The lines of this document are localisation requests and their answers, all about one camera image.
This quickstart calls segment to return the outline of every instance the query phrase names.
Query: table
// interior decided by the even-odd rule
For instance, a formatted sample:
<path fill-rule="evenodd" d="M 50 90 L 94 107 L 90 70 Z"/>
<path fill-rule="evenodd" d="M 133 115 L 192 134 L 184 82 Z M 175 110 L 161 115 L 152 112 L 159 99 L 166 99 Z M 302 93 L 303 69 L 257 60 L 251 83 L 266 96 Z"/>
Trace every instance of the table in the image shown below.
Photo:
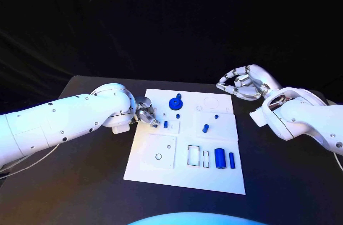
<path fill-rule="evenodd" d="M 124 84 L 135 96 L 148 88 L 222 93 L 215 84 L 75 76 L 61 98 L 90 93 L 106 83 Z M 38 165 L 8 179 L 0 224 L 127 224 L 175 212 L 227 214 L 279 225 L 342 224 L 343 173 L 332 152 L 309 136 L 286 142 L 269 126 L 256 125 L 250 112 L 261 100 L 233 101 L 247 195 L 126 181 L 137 125 L 117 135 L 101 127 L 61 144 Z"/>

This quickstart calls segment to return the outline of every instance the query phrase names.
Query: white cable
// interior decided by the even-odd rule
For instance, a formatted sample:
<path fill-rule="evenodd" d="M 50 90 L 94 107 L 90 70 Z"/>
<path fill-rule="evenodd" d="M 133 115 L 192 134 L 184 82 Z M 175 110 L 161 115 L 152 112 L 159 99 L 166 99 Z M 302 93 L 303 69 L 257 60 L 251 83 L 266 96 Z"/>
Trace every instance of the white cable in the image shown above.
<path fill-rule="evenodd" d="M 52 154 L 52 152 L 55 151 L 55 149 L 57 149 L 58 147 L 60 147 L 60 144 L 57 145 L 57 147 L 50 151 L 50 153 L 48 153 L 34 164 L 31 164 L 25 169 L 22 169 L 22 170 L 19 170 L 18 172 L 9 174 L 8 176 L 0 177 L 0 179 L 5 179 L 5 178 L 8 178 L 8 177 L 16 175 L 18 173 L 21 173 L 22 171 L 25 171 L 26 169 L 29 169 L 34 165 L 37 165 L 37 164 Z"/>
<path fill-rule="evenodd" d="M 3 173 L 3 172 L 5 172 L 6 170 L 9 170 L 15 165 L 18 165 L 25 159 L 29 158 L 31 155 L 28 155 L 26 157 L 24 157 L 16 163 L 14 163 L 11 166 L 8 166 L 5 169 L 2 169 L 2 170 L 0 170 L 0 173 Z"/>
<path fill-rule="evenodd" d="M 339 164 L 339 166 L 341 166 L 341 168 L 342 168 L 342 171 L 343 171 L 343 167 L 342 167 L 341 161 L 339 161 L 339 159 L 338 159 L 336 153 L 335 153 L 335 158 L 336 158 L 338 164 Z"/>

